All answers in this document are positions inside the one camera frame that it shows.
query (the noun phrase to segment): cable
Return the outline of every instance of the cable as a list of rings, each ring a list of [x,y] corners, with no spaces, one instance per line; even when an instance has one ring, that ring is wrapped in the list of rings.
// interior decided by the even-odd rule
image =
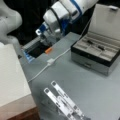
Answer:
[[[92,17],[90,18],[90,20],[88,21],[87,25],[85,26],[85,28],[84,28],[81,36],[84,34],[85,30],[87,29],[87,27],[88,27],[91,19],[92,19]],[[29,80],[28,83],[31,82],[31,81],[33,81],[33,80],[35,80],[35,79],[36,79],[40,74],[42,74],[48,67],[50,67],[51,65],[53,65],[60,57],[62,57],[62,56],[63,56],[64,54],[66,54],[67,52],[69,52],[70,49],[71,49],[71,48],[67,49],[65,52],[63,52],[62,54],[60,54],[59,56],[57,56],[55,59],[52,59],[52,58],[51,58],[50,60],[48,60],[48,61],[47,61],[48,64],[47,64],[35,77],[33,77],[31,80]]]
[[[30,79],[29,81],[28,81],[28,83],[30,83],[30,82],[32,82],[33,80],[35,80],[40,74],[42,74],[48,67],[50,67],[51,65],[53,65],[60,57],[62,57],[64,54],[66,54],[67,52],[69,52],[70,51],[70,48],[69,49],[67,49],[65,52],[63,52],[62,54],[60,54],[59,56],[57,56],[55,59],[49,59],[48,61],[47,61],[47,65],[35,76],[35,77],[33,77],[32,79]]]
[[[86,24],[85,28],[83,29],[83,31],[82,31],[79,39],[83,36],[83,34],[84,34],[85,30],[87,29],[87,27],[88,27],[88,25],[89,25],[89,23],[90,23],[91,20],[92,20],[92,17],[90,18],[90,20],[89,20],[88,23]]]

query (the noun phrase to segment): blue part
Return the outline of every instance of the blue part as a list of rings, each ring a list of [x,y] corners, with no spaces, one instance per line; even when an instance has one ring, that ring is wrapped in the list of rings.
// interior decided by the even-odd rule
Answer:
[[[41,31],[41,33],[44,33],[46,31],[46,27],[44,24],[42,24],[40,27],[39,27],[39,30]]]
[[[75,23],[81,16],[82,16],[82,10],[79,7],[79,5],[76,3],[75,0],[70,0],[72,2],[73,5],[75,5],[75,7],[78,9],[80,15],[78,16],[78,18],[76,18],[74,21],[72,21],[72,23]]]

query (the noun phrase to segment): table surface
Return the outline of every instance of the table surface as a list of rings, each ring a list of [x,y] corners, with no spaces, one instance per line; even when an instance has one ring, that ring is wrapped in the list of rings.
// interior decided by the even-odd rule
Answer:
[[[34,77],[46,66],[47,60],[63,53],[79,37],[69,33],[53,46],[49,55],[42,54],[31,64],[24,65],[27,79]],[[68,52],[32,81],[30,87],[37,105],[43,108],[43,118],[64,120],[56,114],[54,104],[43,92],[48,87],[56,94],[50,85],[52,81],[56,81],[91,120],[118,120],[120,117],[120,64],[107,77],[73,62]]]

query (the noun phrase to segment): open box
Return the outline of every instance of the open box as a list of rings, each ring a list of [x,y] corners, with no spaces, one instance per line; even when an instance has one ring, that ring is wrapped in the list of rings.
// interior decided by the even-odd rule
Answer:
[[[75,62],[109,75],[120,60],[120,9],[96,5],[88,33],[71,47]]]

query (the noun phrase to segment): white surface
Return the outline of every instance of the white surface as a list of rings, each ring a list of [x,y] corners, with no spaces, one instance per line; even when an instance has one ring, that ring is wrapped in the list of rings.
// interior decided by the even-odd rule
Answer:
[[[12,45],[0,48],[0,107],[31,94]]]

